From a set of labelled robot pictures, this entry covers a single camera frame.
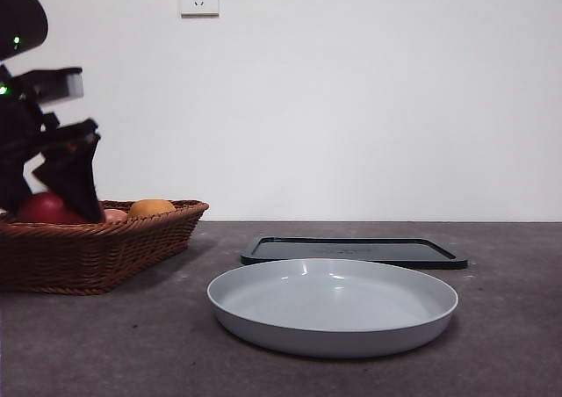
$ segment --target black robot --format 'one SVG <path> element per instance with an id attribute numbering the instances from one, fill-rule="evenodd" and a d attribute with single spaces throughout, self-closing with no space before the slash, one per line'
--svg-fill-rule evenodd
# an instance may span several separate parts
<path id="1" fill-rule="evenodd" d="M 13 76 L 3 60 L 45 41 L 47 16 L 38 0 L 0 0 L 0 208 L 16 213 L 32 192 L 24 164 L 41 153 L 33 174 L 87 221 L 102 219 L 91 162 L 99 135 L 91 119 L 60 126 L 41 104 L 81 97 L 82 69 L 33 70 Z"/>

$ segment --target red apple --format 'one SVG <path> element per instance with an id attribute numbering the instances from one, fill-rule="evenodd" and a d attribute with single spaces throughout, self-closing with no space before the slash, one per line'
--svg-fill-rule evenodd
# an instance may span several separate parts
<path id="1" fill-rule="evenodd" d="M 24 223 L 85 224 L 89 223 L 66 206 L 61 197 L 52 192 L 40 192 L 26 199 L 19 207 L 18 221 Z"/>

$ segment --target plate rim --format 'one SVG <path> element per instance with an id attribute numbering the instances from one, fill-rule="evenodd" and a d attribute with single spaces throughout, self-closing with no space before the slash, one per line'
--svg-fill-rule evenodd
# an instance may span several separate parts
<path id="1" fill-rule="evenodd" d="M 403 325 L 403 326 L 396 326 L 396 327 L 386 327 L 386 328 L 346 328 L 346 329 L 318 329 L 318 328 L 301 328 L 301 327 L 287 327 L 285 325 L 277 325 L 274 323 L 269 323 L 269 322 L 263 322 L 263 321 L 257 321 L 257 320 L 253 320 L 251 318 L 245 317 L 245 316 L 241 316 L 239 314 L 236 314 L 232 311 L 227 310 L 224 306 L 222 306 L 219 302 L 217 302 L 213 296 L 211 295 L 211 287 L 212 285 L 219 281 L 220 278 L 232 273 L 233 271 L 238 271 L 238 270 L 243 270 L 243 269 L 251 269 L 251 267 L 258 267 L 260 265 L 263 264 L 269 264 L 269 263 L 296 263 L 298 261 L 340 261 L 340 262 L 346 262 L 346 263 L 359 263 L 359 264 L 364 264 L 364 263 L 368 263 L 368 264 L 376 264 L 377 266 L 384 266 L 386 269 L 390 269 L 390 270 L 404 270 L 404 271 L 413 271 L 416 273 L 416 275 L 421 275 L 421 276 L 425 276 L 427 278 L 430 278 L 433 281 L 442 283 L 446 289 L 449 289 L 454 296 L 454 302 L 453 305 L 444 313 L 439 314 L 437 316 L 428 318 L 426 321 L 423 322 L 414 322 L 414 323 L 410 323 L 407 325 Z M 445 281 L 441 280 L 440 278 L 436 278 L 434 276 L 431 276 L 425 272 L 421 272 L 418 270 L 412 270 L 409 268 L 404 268 L 404 267 L 399 267 L 397 265 L 390 265 L 387 263 L 374 263 L 374 262 L 370 262 L 370 261 L 357 261 L 356 259 L 345 259 L 345 258 L 300 258 L 300 259 L 282 259 L 282 260 L 277 260 L 277 261 L 268 261 L 265 263 L 255 263 L 255 264 L 251 264 L 251 265 L 243 265 L 242 267 L 237 267 L 234 268 L 232 270 L 229 271 L 225 271 L 222 274 L 220 274 L 219 276 L 215 277 L 213 280 L 211 280 L 211 282 L 209 283 L 209 285 L 206 288 L 206 294 L 207 294 L 207 298 L 211 301 L 211 303 L 218 309 L 220 309 L 221 311 L 232 315 L 233 317 L 240 319 L 240 320 L 244 320 L 244 321 L 248 321 L 248 322 L 252 322 L 255 324 L 260 324 L 260 325 L 264 325 L 267 327 L 274 327 L 274 328 L 284 328 L 284 329 L 289 329 L 289 330 L 295 330 L 295 331 L 309 331 L 309 332 L 314 332 L 314 333 L 377 333 L 377 332 L 384 332 L 384 331 L 398 331 L 398 330 L 402 330 L 402 329 L 408 329 L 408 328 L 419 328 L 421 326 L 424 325 L 428 325 L 431 324 L 433 322 L 436 321 L 440 321 L 444 318 L 447 318 L 448 316 L 450 316 L 455 309 L 458 306 L 458 303 L 460 301 L 459 297 L 458 297 L 458 293 L 457 291 L 448 283 L 446 283 Z"/>

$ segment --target tray lid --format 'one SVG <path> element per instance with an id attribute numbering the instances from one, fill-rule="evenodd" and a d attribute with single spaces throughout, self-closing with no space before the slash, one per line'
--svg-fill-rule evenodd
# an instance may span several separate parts
<path id="1" fill-rule="evenodd" d="M 244 264 L 301 258 L 355 259 L 414 269 L 462 269 L 468 265 L 466 258 L 419 238 L 260 236 L 241 253 Z"/>

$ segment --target gray countertop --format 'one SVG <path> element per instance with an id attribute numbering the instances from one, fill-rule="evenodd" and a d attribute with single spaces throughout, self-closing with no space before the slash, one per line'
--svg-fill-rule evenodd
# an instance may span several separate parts
<path id="1" fill-rule="evenodd" d="M 460 304 L 434 342 L 337 361 L 257 348 L 205 288 L 256 235 L 423 237 Z M 201 222 L 190 248 L 101 296 L 0 293 L 2 391 L 19 396 L 560 396 L 562 224 Z"/>

